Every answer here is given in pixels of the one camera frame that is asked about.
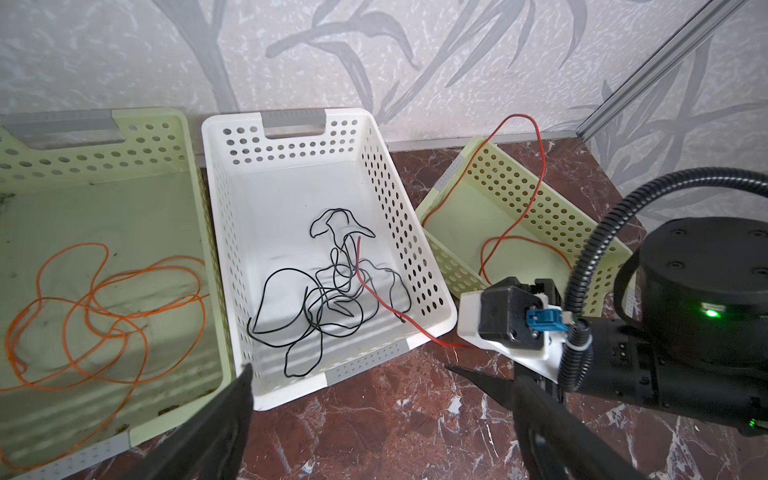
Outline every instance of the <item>brown marble countertop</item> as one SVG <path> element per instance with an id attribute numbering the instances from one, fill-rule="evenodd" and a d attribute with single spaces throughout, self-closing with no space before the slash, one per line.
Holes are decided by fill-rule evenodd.
<path id="1" fill-rule="evenodd" d="M 535 144 L 502 148 L 532 171 L 540 169 Z M 545 149 L 545 181 L 594 219 L 621 199 L 581 140 L 546 141 Z M 414 206 L 460 150 L 392 154 Z M 643 235 L 633 223 L 619 237 L 636 248 Z M 454 333 L 444 338 L 456 339 Z M 497 353 L 428 343 L 312 395 L 254 412 L 239 478 L 527 478 L 511 414 L 445 370 L 447 362 L 511 377 L 512 362 Z M 568 409 L 651 478 L 768 478 L 768 439 L 587 396 L 570 395 Z M 119 478 L 166 437 L 70 478 Z"/>

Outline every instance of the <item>wallpaper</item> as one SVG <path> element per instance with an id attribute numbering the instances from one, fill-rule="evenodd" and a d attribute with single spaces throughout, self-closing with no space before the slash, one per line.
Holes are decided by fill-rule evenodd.
<path id="1" fill-rule="evenodd" d="M 360 106 L 387 141 L 562 129 L 705 3 L 3 2 L 0 114 L 174 106 L 198 150 L 207 116 L 282 108 Z"/>
<path id="2" fill-rule="evenodd" d="M 750 0 L 636 99 L 588 146 L 619 191 L 675 170 L 705 166 L 768 171 L 768 3 Z M 614 84 L 604 82 L 604 97 Z M 679 217 L 768 220 L 768 200 L 697 188 L 641 211 L 653 229 Z"/>

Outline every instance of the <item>basket handle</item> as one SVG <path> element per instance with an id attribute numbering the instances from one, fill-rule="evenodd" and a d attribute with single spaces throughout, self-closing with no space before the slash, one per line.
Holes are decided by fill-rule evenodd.
<path id="1" fill-rule="evenodd" d="M 53 150 L 125 141 L 112 110 L 73 110 L 0 117 L 2 126 L 27 147 Z"/>
<path id="2" fill-rule="evenodd" d="M 323 108 L 275 110 L 261 112 L 264 136 L 276 138 L 312 137 L 326 131 L 326 111 Z"/>

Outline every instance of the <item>light green plastic basket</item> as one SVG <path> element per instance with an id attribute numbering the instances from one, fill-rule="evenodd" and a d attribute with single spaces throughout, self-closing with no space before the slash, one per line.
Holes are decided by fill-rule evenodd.
<path id="1" fill-rule="evenodd" d="M 416 209 L 421 221 L 445 198 L 483 140 L 472 139 L 427 194 Z M 536 175 L 489 142 L 449 200 L 430 217 L 425 227 L 429 246 L 453 295 L 458 297 L 489 286 L 477 274 L 482 244 L 504 233 L 520 217 L 537 181 Z M 510 235 L 551 245 L 573 264 L 596 225 L 562 195 L 542 184 L 530 213 Z M 492 247 L 490 243 L 486 256 Z M 612 291 L 620 265 L 631 254 L 622 242 L 613 240 L 593 276 L 584 314 L 600 315 L 603 299 Z M 516 276 L 523 283 L 552 278 L 562 293 L 570 270 L 559 255 L 547 248 L 523 240 L 504 240 L 486 265 L 486 272 L 492 282 L 507 276 Z"/>
<path id="2" fill-rule="evenodd" d="M 175 255 L 199 258 L 205 262 L 200 268 L 201 279 L 211 293 L 204 300 L 204 334 L 191 354 L 171 374 L 138 386 L 117 417 L 80 451 L 43 468 L 51 478 L 60 478 L 180 425 L 233 378 L 214 234 L 187 120 L 180 111 L 62 112 L 4 116 L 2 123 L 0 327 L 4 337 L 13 317 L 34 298 L 38 268 L 59 250 L 76 243 L 101 242 L 110 248 L 112 256 L 100 279 Z M 35 150 L 18 139 L 23 134 L 110 129 L 119 130 L 124 141 Z M 82 255 L 88 263 L 91 257 Z M 87 291 L 90 277 L 85 273 L 92 274 L 93 269 L 83 266 L 80 271 L 79 258 L 47 273 L 45 288 L 61 296 L 70 293 L 72 298 L 82 294 L 85 282 Z M 190 291 L 188 279 L 182 283 L 175 276 L 149 276 L 147 282 L 136 285 L 135 291 L 122 290 L 121 305 L 128 309 L 131 305 L 162 305 L 161 300 Z M 201 317 L 199 307 L 188 306 L 151 320 L 145 332 L 151 342 L 150 358 L 158 371 L 172 365 L 189 348 L 199 332 Z M 38 325 L 24 345 L 25 359 L 53 372 L 54 364 L 62 361 L 55 353 L 60 349 L 55 346 L 56 332 L 60 344 L 61 323 Z M 129 360 L 137 354 L 131 350 L 125 353 Z M 15 386 L 18 381 L 5 354 L 3 357 L 0 387 Z M 123 375 L 131 377 L 129 372 Z M 89 381 L 61 392 L 22 389 L 0 394 L 0 448 L 19 465 L 46 462 L 96 429 L 117 408 L 126 391 L 125 386 Z M 15 473 L 0 465 L 0 478 Z"/>

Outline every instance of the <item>wire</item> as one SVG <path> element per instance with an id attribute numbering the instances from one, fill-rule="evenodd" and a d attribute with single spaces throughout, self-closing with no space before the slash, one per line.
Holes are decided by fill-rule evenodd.
<path id="1" fill-rule="evenodd" d="M 332 221 L 334 217 L 341 215 L 344 216 L 346 224 L 341 223 L 340 225 L 337 224 L 333 226 Z M 337 236 L 337 230 L 343 229 L 346 229 L 346 232 L 340 240 Z M 353 288 L 353 278 L 356 276 L 359 277 L 360 275 L 364 276 L 366 281 L 373 286 L 371 272 L 366 268 L 362 268 L 361 264 L 367 263 L 369 265 L 367 268 L 391 275 L 392 281 L 389 284 L 389 302 L 394 304 L 395 290 L 399 284 L 400 288 L 405 293 L 405 297 L 408 299 L 408 306 L 403 311 L 408 312 L 412 308 L 410 293 L 399 273 L 388 267 L 378 267 L 370 260 L 359 260 L 353 235 L 360 235 L 360 237 L 368 238 L 376 238 L 376 235 L 368 227 L 361 225 L 351 210 L 344 208 L 330 208 L 324 211 L 323 214 L 311 223 L 311 238 L 318 238 L 325 234 L 329 234 L 333 240 L 333 248 L 329 253 L 331 264 L 324 268 L 317 269 L 314 275 L 294 267 L 275 270 L 264 281 L 261 300 L 256 315 L 251 316 L 248 319 L 247 333 L 250 338 L 262 345 L 272 348 L 287 347 L 285 352 L 285 362 L 283 364 L 283 374 L 288 378 L 307 376 L 319 365 L 320 361 L 323 359 L 323 342 L 326 335 L 336 338 L 350 336 L 356 333 L 364 323 L 368 322 L 378 314 L 379 304 L 377 303 L 373 312 L 366 315 L 366 309 L 360 302 L 361 295 L 365 292 L 365 289 L 363 289 L 362 286 Z M 297 306 L 296 315 L 294 315 L 292 319 L 275 328 L 258 330 L 258 322 L 263 311 L 264 300 L 267 297 L 267 286 L 276 275 L 281 273 L 299 274 L 306 280 L 309 280 L 310 286 L 304 287 L 303 301 Z M 328 273 L 330 278 L 324 280 L 323 277 L 327 276 Z M 355 313 L 347 308 L 347 306 L 350 305 L 354 305 L 353 310 L 356 311 Z M 326 310 L 339 313 L 347 318 L 354 318 L 357 316 L 359 316 L 359 318 L 351 325 L 338 323 L 338 321 L 323 321 Z M 288 329 L 296 324 L 300 318 L 303 318 L 306 322 L 306 328 L 297 336 L 294 336 L 293 339 L 280 339 L 280 341 L 277 342 L 263 338 L 265 335 L 282 332 Z M 289 357 L 291 351 L 299 344 L 299 342 L 308 338 L 315 332 L 319 333 L 319 355 L 317 360 L 302 372 L 289 372 Z"/>
<path id="2" fill-rule="evenodd" d="M 499 236 L 499 237 L 493 237 L 493 238 L 491 238 L 491 239 L 490 239 L 490 241 L 496 240 L 496 244 L 493 246 L 493 249 L 491 250 L 491 253 L 488 255 L 488 258 L 486 258 L 486 259 L 484 259 L 484 260 L 483 260 L 483 258 L 482 258 L 482 254 L 481 254 L 481 256 L 480 256 L 480 261 L 481 261 L 481 262 L 480 262 L 480 270 L 478 271 L 478 275 L 483 275 L 483 277 L 485 278 L 485 281 L 486 281 L 486 282 L 488 282 L 488 283 L 490 283 L 490 282 L 491 282 L 491 280 L 488 278 L 488 274 L 485 272 L 485 265 L 486 265 L 486 264 L 488 264 L 488 261 L 491 259 L 491 257 L 493 257 L 493 254 L 496 252 L 496 249 L 498 249 L 498 246 L 499 246 L 499 244 L 501 244 L 501 242 L 502 242 L 503 240 L 506 240 L 506 238 L 507 238 L 507 233 L 511 232 L 513 228 L 515 228 L 516 226 L 518 226 L 518 224 L 520 224 L 520 222 L 521 222 L 521 221 L 522 221 L 522 220 L 525 218 L 525 216 L 526 216 L 526 215 L 528 215 L 528 212 L 529 212 L 529 210 L 531 209 L 531 207 L 533 206 L 533 202 L 534 202 L 534 200 L 536 199 L 536 195 L 538 195 L 538 191 L 539 191 L 539 189 L 541 188 L 541 183 L 542 183 L 542 181 L 544 180 L 544 175 L 545 175 L 545 173 L 547 172 L 547 159 L 546 159 L 546 156 L 545 156 L 545 153 L 544 153 L 544 144 L 543 144 L 543 143 L 542 143 L 542 141 L 541 141 L 541 132 L 539 131 L 539 128 L 538 128 L 538 124 L 536 123 L 536 120 L 534 120 L 534 119 L 533 119 L 533 117 L 530 117 L 530 116 L 528 116 L 528 115 L 526 115 L 526 114 L 512 114 L 512 115 L 509 115 L 508 117 L 506 117 L 506 118 L 505 118 L 505 119 L 504 119 L 504 120 L 503 120 L 503 121 L 502 121 L 502 122 L 501 122 L 501 123 L 500 123 L 500 124 L 499 124 L 499 125 L 496 127 L 496 129 L 495 129 L 495 130 L 493 130 L 493 133 L 491 133 L 491 134 L 488 136 L 488 138 L 486 138 L 486 139 L 485 139 L 485 140 L 484 140 L 484 141 L 483 141 L 483 142 L 480 144 L 480 146 L 479 146 L 479 147 L 477 147 L 477 149 L 475 150 L 475 153 L 474 153 L 474 154 L 472 154 L 472 157 L 469 159 L 469 162 L 467 163 L 467 167 L 466 167 L 466 168 L 464 169 L 464 171 L 462 172 L 462 175 L 461 175 L 461 176 L 458 178 L 458 180 L 456 181 L 456 183 L 455 183 L 455 184 L 453 184 L 453 186 L 451 187 L 451 190 L 449 190 L 449 191 L 448 191 L 448 194 L 447 194 L 447 195 L 445 195 L 445 198 L 443 198 L 443 199 L 442 199 L 442 201 L 440 202 L 440 204 L 439 204 L 439 205 L 438 205 L 438 206 L 437 206 L 437 207 L 436 207 L 434 210 L 432 210 L 431 212 L 429 212 L 429 214 L 428 214 L 428 215 L 427 215 L 427 216 L 424 218 L 424 221 L 422 222 L 422 226 L 423 226 L 423 227 L 426 227 L 426 224 L 427 224 L 427 220 L 429 220 L 429 218 L 430 218 L 432 215 L 434 215 L 434 214 L 435 214 L 435 213 L 436 213 L 438 210 L 440 210 L 440 209 L 442 208 L 442 206 L 445 204 L 445 202 L 448 200 L 448 198 L 449 198 L 449 197 L 451 196 L 451 194 L 453 193 L 453 190 L 456 188 L 456 186 L 457 186 L 457 185 L 458 185 L 458 184 L 459 184 L 459 183 L 462 181 L 462 179 L 464 178 L 464 176 L 467 174 L 467 171 L 469 171 L 469 169 L 470 169 L 470 168 L 472 168 L 472 162 L 475 160 L 475 157 L 477 157 L 477 154 L 480 152 L 480 150 L 482 150 L 482 148 L 483 148 L 483 147 L 484 147 L 484 146 L 485 146 L 485 145 L 486 145 L 486 144 L 487 144 L 487 143 L 488 143 L 488 142 L 489 142 L 489 141 L 490 141 L 490 140 L 493 138 L 493 136 L 494 136 L 494 135 L 496 135 L 496 133 L 497 133 L 497 132 L 498 132 L 498 131 L 499 131 L 499 130 L 500 130 L 500 129 L 501 129 L 503 126 L 504 126 L 504 124 L 505 124 L 505 123 L 507 123 L 507 121 L 508 121 L 510 118 L 517 118 L 517 117 L 520 117 L 520 118 L 527 118 L 528 120 L 530 120 L 530 121 L 531 121 L 531 123 L 532 123 L 532 124 L 533 124 L 533 126 L 534 126 L 534 129 L 536 130 L 536 138 L 537 138 L 537 140 L 538 140 L 538 148 L 539 148 L 539 151 L 541 152 L 541 174 L 540 174 L 540 175 L 539 175 L 539 177 L 538 177 L 538 183 L 536 184 L 536 190 L 534 190 L 533 194 L 531 195 L 531 199 L 528 201 L 528 206 L 525 208 L 525 211 L 522 213 L 522 215 L 520 215 L 520 217 L 517 219 L 517 221 L 515 221 L 515 222 L 512 224 L 512 226 L 511 226 L 511 227 L 509 227 L 509 228 L 508 228 L 508 229 L 507 229 L 507 230 L 506 230 L 504 233 L 502 233 L 502 235 L 501 235 L 501 236 Z M 546 244 L 544 244 L 544 243 L 539 243 L 539 242 L 533 242 L 533 243 L 538 243 L 539 245 L 542 245 L 542 246 L 545 246 L 545 247 L 549 247 L 549 248 L 551 248 L 551 249 L 553 249 L 553 250 L 556 250 L 556 251 L 557 251 L 557 252 L 558 252 L 558 253 L 561 255 L 561 257 L 564 257 L 564 255 L 562 254 L 562 252 L 560 252 L 559 250 L 555 249 L 554 247 L 551 247 L 551 246 L 549 246 L 549 245 L 546 245 Z"/>
<path id="3" fill-rule="evenodd" d="M 558 249 L 554 248 L 552 245 L 548 245 L 544 242 L 539 242 L 537 240 L 533 240 L 527 237 L 520 237 L 519 235 L 510 235 L 508 237 L 491 237 L 485 241 L 485 243 L 482 244 L 482 248 L 480 249 L 480 261 L 482 261 L 483 256 L 485 255 L 485 248 L 488 246 L 489 243 L 491 243 L 493 240 L 525 240 L 526 242 L 536 243 L 537 245 L 541 245 L 542 247 L 547 247 L 549 250 L 552 250 L 557 255 L 560 256 L 563 260 L 565 260 L 566 264 L 568 265 L 569 270 L 573 270 L 573 266 L 571 265 L 571 262 L 568 261 L 568 258 Z"/>
<path id="4" fill-rule="evenodd" d="M 357 263 L 360 262 L 360 240 L 361 239 L 362 239 L 362 237 L 357 237 Z M 418 323 L 416 323 L 415 320 L 412 319 L 411 317 L 407 316 L 403 312 L 399 312 L 399 311 L 393 309 L 391 306 L 389 306 L 386 303 L 384 303 L 384 300 L 382 300 L 381 297 L 379 297 L 376 294 L 376 291 L 374 289 L 372 289 L 371 287 L 369 287 L 368 285 L 366 285 L 365 280 L 360 275 L 360 270 L 359 269 L 357 269 L 357 279 L 360 281 L 362 286 L 365 287 L 365 289 L 368 290 L 371 293 L 371 295 L 373 295 L 376 298 L 376 300 L 379 301 L 379 303 L 381 303 L 381 305 L 384 308 L 386 308 L 390 312 L 394 313 L 396 316 L 408 320 L 414 327 L 416 327 L 416 329 L 419 332 L 421 332 L 424 335 L 426 335 L 427 338 L 429 338 L 431 341 L 437 343 L 438 345 L 447 346 L 447 347 L 454 347 L 454 348 L 458 348 L 458 349 L 469 349 L 469 348 L 472 348 L 471 345 L 464 345 L 464 344 L 461 344 L 461 343 L 443 342 L 442 340 L 434 337 L 431 333 L 427 332 L 422 326 L 420 326 Z"/>
<path id="5" fill-rule="evenodd" d="M 77 301 L 73 301 L 73 300 L 69 300 L 61 297 L 55 297 L 55 296 L 43 296 L 42 288 L 40 286 L 40 279 L 43 272 L 45 271 L 45 268 L 50 264 L 51 261 L 53 261 L 60 255 L 79 247 L 101 247 L 104 249 L 104 259 L 101 261 L 101 264 L 99 265 L 98 269 L 96 270 L 93 277 L 91 278 L 89 291 Z M 70 453 L 72 453 L 74 450 L 77 450 L 78 448 L 80 448 L 88 440 L 93 438 L 94 435 L 96 435 L 102 429 L 104 429 L 109 424 L 109 422 L 111 422 L 117 416 L 117 414 L 125 407 L 125 405 L 127 404 L 129 398 L 131 397 L 131 395 L 133 394 L 137 386 L 147 382 L 152 382 L 173 371 L 177 366 L 179 366 L 179 364 L 181 364 L 181 362 L 184 361 L 184 359 L 187 358 L 187 356 L 190 354 L 192 349 L 194 349 L 194 347 L 197 345 L 198 341 L 200 340 L 200 337 L 203 335 L 203 331 L 205 329 L 205 322 L 206 322 L 205 305 L 203 304 L 203 299 L 208 295 L 202 295 L 202 296 L 200 295 L 200 291 L 202 290 L 202 282 L 200 281 L 200 277 L 193 270 L 190 270 L 184 266 L 164 265 L 165 263 L 169 263 L 174 260 L 192 260 L 194 262 L 199 263 L 200 265 L 204 265 L 202 260 L 199 260 L 194 257 L 186 257 L 186 256 L 168 257 L 166 259 L 157 261 L 144 269 L 130 270 L 127 272 L 116 273 L 115 275 L 111 275 L 106 279 L 102 280 L 101 282 L 96 283 L 96 280 L 99 274 L 104 269 L 104 266 L 109 260 L 109 256 L 110 256 L 109 249 L 103 243 L 78 243 L 76 245 L 72 245 L 71 247 L 67 247 L 61 250 L 60 252 L 56 253 L 54 256 L 46 260 L 45 263 L 43 263 L 43 265 L 40 267 L 35 277 L 35 292 L 37 294 L 37 297 L 34 300 L 32 300 L 13 319 L 10 326 L 8 326 L 8 329 L 5 332 L 5 356 L 8 359 L 8 362 L 10 363 L 11 368 L 13 369 L 13 373 L 16 379 L 21 383 L 21 385 L 7 387 L 7 388 L 0 388 L 0 393 L 13 392 L 15 390 L 19 390 L 23 388 L 30 388 L 30 389 L 45 391 L 45 392 L 50 392 L 50 391 L 55 392 L 55 391 L 69 389 L 73 386 L 80 385 L 92 379 L 102 380 L 104 382 L 110 382 L 110 383 L 124 384 L 124 385 L 130 386 L 130 389 L 128 390 L 126 396 L 123 398 L 123 401 L 121 402 L 121 404 L 92 433 L 90 433 L 88 436 L 85 437 L 85 439 L 82 439 L 80 442 L 78 442 L 75 446 L 71 447 L 66 452 L 63 452 L 60 455 L 57 455 L 46 462 L 42 462 L 37 465 L 30 465 L 30 466 L 16 465 L 5 455 L 3 450 L 0 449 L 0 461 L 2 461 L 11 470 L 14 470 L 16 472 L 26 472 L 28 470 L 32 470 L 33 468 L 47 465 L 48 463 L 59 460 L 60 458 L 63 458 L 66 455 L 69 455 Z M 108 286 L 117 285 L 120 282 L 124 282 L 125 280 L 139 277 L 146 273 L 158 272 L 163 270 L 179 270 L 185 273 L 189 273 L 197 281 L 197 291 L 195 293 L 184 295 L 180 299 L 169 302 L 158 308 L 147 310 L 147 311 L 131 313 L 129 315 L 113 313 L 110 310 L 104 308 L 96 300 L 97 293 Z M 44 376 L 40 379 L 30 381 L 24 377 L 24 374 L 28 371 L 29 364 L 27 364 L 24 360 L 22 360 L 21 357 L 17 354 L 16 347 L 18 346 L 18 343 L 22 335 L 24 334 L 24 331 L 40 314 L 43 307 L 43 302 L 60 302 L 60 303 L 71 305 L 71 308 L 67 312 L 67 315 L 64 317 L 64 321 L 61 326 L 61 344 L 65 352 L 65 355 L 67 356 L 69 364 L 62 366 L 60 369 L 58 369 L 56 372 L 50 375 Z M 145 319 L 147 320 L 147 324 L 148 324 L 148 320 L 152 316 L 155 316 L 161 313 L 166 313 L 171 310 L 181 308 L 182 306 L 190 305 L 192 303 L 199 303 L 200 309 L 202 310 L 202 313 L 203 313 L 200 332 L 197 334 L 197 338 L 192 343 L 192 346 L 190 346 L 190 348 L 185 352 L 185 354 L 177 362 L 175 362 L 175 364 L 173 364 L 170 368 L 168 368 L 164 372 L 158 375 L 152 376 L 150 378 L 142 379 L 141 377 L 144 374 L 144 369 L 146 368 L 146 365 L 147 365 L 147 358 L 149 356 L 149 340 L 147 339 L 147 336 L 144 334 L 144 330 L 143 330 L 144 327 L 139 327 L 135 321 L 138 319 Z M 26 319 L 26 321 L 24 321 L 24 318 L 30 313 L 33 307 L 35 308 L 34 312 L 29 316 L 29 318 Z M 75 313 L 75 311 L 79 309 L 83 310 L 83 321 L 86 327 L 93 334 L 100 337 L 101 341 L 98 342 L 96 346 L 90 348 L 86 353 L 84 353 L 83 355 L 79 356 L 76 359 L 72 356 L 71 351 L 69 349 L 68 339 L 67 339 L 67 326 L 70 322 L 72 315 Z M 91 314 L 112 318 L 114 319 L 114 322 L 110 325 L 106 333 L 102 333 L 91 322 Z M 118 324 L 121 324 L 121 323 L 126 323 L 127 327 L 129 328 L 128 329 L 126 329 L 126 327 L 121 327 L 122 329 L 118 328 Z M 129 338 L 134 334 L 138 334 L 141 337 L 142 343 L 144 344 L 144 355 L 141 361 L 141 367 L 138 369 L 135 378 L 133 378 L 132 380 L 123 380 L 123 379 L 114 379 L 108 376 L 103 376 L 102 373 L 107 369 L 109 369 L 111 366 L 113 366 L 122 357 L 123 353 L 127 348 Z M 121 340 L 122 347 L 120 352 L 110 362 L 108 362 L 105 366 L 102 366 L 97 372 L 86 372 L 80 367 L 79 365 L 80 362 L 82 362 L 84 359 L 87 359 L 93 353 L 97 352 L 103 345 L 107 344 L 108 340 L 113 340 L 113 339 Z M 64 386 L 41 386 L 40 385 L 42 382 L 47 382 L 48 380 L 55 379 L 56 377 L 60 376 L 62 373 L 67 372 L 70 369 L 76 370 L 77 372 L 82 374 L 85 378 Z"/>

